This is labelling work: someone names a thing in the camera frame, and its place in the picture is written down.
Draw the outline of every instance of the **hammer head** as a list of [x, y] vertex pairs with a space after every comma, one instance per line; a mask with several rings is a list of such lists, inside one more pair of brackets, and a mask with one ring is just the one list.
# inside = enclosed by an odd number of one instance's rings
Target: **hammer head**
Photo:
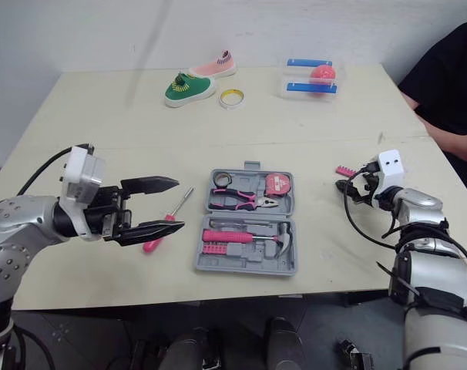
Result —
[[278, 243], [281, 244], [281, 249], [274, 256], [275, 258], [280, 257], [290, 247], [292, 242], [292, 233], [290, 230], [290, 223], [280, 222], [278, 224]]

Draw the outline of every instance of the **pink shoe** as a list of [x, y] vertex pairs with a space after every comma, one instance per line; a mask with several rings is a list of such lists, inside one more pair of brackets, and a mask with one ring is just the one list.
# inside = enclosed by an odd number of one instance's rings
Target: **pink shoe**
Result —
[[224, 50], [221, 56], [204, 66], [189, 69], [189, 73], [198, 77], [226, 77], [233, 75], [237, 66], [228, 50]]

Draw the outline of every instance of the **shoe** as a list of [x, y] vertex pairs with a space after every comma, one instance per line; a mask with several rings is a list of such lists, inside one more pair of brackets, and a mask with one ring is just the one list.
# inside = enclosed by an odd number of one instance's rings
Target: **shoe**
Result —
[[218, 59], [205, 64], [204, 66], [189, 69], [189, 73], [198, 77], [226, 77], [233, 75], [237, 71], [237, 66], [228, 50], [224, 50]]
[[179, 73], [165, 91], [165, 105], [172, 108], [183, 106], [194, 100], [206, 99], [216, 91], [215, 80]]

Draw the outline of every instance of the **shoe sole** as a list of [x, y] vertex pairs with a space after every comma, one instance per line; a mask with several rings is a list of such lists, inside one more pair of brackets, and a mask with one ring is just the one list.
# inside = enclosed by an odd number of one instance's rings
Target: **shoe sole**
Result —
[[193, 72], [192, 69], [189, 69], [189, 74], [193, 75], [193, 76], [196, 76], [196, 77], [202, 77], [202, 78], [212, 77], [214, 79], [219, 79], [221, 77], [232, 76], [236, 71], [237, 71], [237, 64], [234, 64], [229, 69], [225, 69], [224, 71], [215, 73], [214, 75], [208, 75], [208, 76], [198, 75], [197, 73]]
[[180, 106], [183, 106], [187, 103], [191, 103], [194, 100], [206, 99], [212, 96], [215, 93], [215, 91], [217, 91], [217, 84], [215, 83], [214, 79], [210, 78], [210, 81], [211, 81], [210, 86], [199, 94], [192, 95], [187, 98], [178, 99], [178, 100], [172, 100], [165, 96], [165, 105], [169, 106], [170, 108], [179, 108]]

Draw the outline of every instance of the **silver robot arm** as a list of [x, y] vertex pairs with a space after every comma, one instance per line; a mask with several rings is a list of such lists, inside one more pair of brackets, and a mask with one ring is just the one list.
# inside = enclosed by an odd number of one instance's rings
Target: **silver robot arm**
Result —
[[467, 370], [467, 250], [449, 236], [442, 202], [402, 187], [397, 150], [379, 154], [358, 174], [367, 181], [367, 195], [353, 187], [354, 177], [337, 188], [399, 222], [385, 234], [400, 233], [392, 271], [380, 267], [391, 276], [391, 299], [406, 307], [404, 369]]
[[100, 187], [103, 168], [104, 162], [92, 155], [91, 148], [74, 146], [59, 199], [23, 194], [0, 202], [0, 364], [13, 328], [13, 297], [43, 248], [77, 236], [85, 241], [103, 237], [126, 246], [164, 237], [184, 225], [159, 220], [131, 227], [132, 213], [126, 209], [131, 195], [159, 193], [179, 183], [167, 177], [142, 177], [122, 180], [122, 188]]

